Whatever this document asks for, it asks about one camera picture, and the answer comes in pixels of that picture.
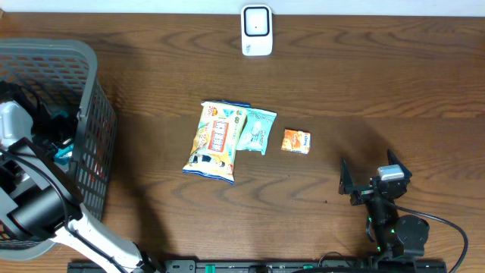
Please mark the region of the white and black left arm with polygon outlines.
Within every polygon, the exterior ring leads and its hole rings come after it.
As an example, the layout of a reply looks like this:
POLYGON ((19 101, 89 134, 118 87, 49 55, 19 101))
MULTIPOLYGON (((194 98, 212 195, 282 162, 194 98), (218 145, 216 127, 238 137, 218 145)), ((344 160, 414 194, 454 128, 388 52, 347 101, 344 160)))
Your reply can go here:
POLYGON ((1 212, 4 234, 15 240, 50 240, 75 249, 106 272, 164 272, 165 266, 95 218, 75 180, 55 162, 73 143, 77 119, 52 114, 33 90, 1 83, 1 157, 33 181, 23 190, 1 179, 15 204, 1 212))

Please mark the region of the teal mouthwash bottle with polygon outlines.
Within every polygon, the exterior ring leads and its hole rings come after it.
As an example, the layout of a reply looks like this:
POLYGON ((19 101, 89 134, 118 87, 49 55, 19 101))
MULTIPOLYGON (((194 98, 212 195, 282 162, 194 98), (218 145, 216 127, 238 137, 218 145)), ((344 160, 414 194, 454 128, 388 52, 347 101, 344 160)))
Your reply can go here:
POLYGON ((65 111, 57 111, 52 115, 52 144, 57 152, 54 161, 66 165, 73 154, 74 138, 77 131, 77 118, 65 111))

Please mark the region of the small orange tissue pack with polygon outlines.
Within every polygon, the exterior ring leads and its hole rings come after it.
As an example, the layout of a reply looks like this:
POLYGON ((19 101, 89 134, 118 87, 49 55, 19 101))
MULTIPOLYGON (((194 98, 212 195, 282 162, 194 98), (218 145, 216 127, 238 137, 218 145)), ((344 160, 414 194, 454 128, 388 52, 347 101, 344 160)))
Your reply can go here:
POLYGON ((300 130, 285 129, 281 149, 287 152, 309 154, 311 134, 300 130))

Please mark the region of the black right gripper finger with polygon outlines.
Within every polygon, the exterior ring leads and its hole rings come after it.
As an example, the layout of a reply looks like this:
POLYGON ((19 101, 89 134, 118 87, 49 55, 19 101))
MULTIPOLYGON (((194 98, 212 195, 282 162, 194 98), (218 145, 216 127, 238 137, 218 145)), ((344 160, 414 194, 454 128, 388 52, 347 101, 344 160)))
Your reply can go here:
POLYGON ((349 172, 349 167, 344 158, 340 159, 340 179, 339 179, 339 194, 349 195, 352 193, 354 187, 352 176, 349 172))
POLYGON ((405 178, 412 177, 412 173, 410 172, 410 170, 408 170, 403 165, 403 163, 401 163, 401 161, 397 158, 397 156, 391 149, 388 149, 386 153, 387 153, 387 159, 388 159, 389 165, 398 165, 401 168, 405 178))

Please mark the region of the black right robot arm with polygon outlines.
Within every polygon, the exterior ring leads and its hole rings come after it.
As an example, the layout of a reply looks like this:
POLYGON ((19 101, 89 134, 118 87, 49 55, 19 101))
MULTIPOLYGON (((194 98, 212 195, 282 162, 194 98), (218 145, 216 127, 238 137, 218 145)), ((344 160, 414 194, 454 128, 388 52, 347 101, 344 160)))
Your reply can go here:
POLYGON ((353 206, 366 206, 368 236, 378 248, 374 264, 422 257, 430 230, 418 216, 399 215, 395 200, 407 193, 412 173, 391 150, 387 158, 388 164, 379 167, 377 176, 364 186, 355 185, 349 166, 340 160, 339 194, 349 195, 353 206))

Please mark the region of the large yellow snack bag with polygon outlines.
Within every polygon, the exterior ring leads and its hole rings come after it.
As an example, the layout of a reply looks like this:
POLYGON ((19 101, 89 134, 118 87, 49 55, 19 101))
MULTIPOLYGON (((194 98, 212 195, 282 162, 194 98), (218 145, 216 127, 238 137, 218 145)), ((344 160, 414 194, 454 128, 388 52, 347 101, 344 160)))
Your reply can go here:
POLYGON ((204 101, 192 149, 183 173, 235 182, 236 147, 250 104, 224 100, 204 101))

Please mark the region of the light green snack pouch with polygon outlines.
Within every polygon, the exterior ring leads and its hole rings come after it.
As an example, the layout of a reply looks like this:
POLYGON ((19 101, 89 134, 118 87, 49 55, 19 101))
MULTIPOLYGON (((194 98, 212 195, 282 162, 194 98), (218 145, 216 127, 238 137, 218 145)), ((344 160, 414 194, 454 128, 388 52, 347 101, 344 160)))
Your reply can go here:
POLYGON ((246 112, 246 125, 242 130, 236 149, 238 151, 260 152, 265 155, 269 134, 277 113, 257 108, 248 108, 246 112))

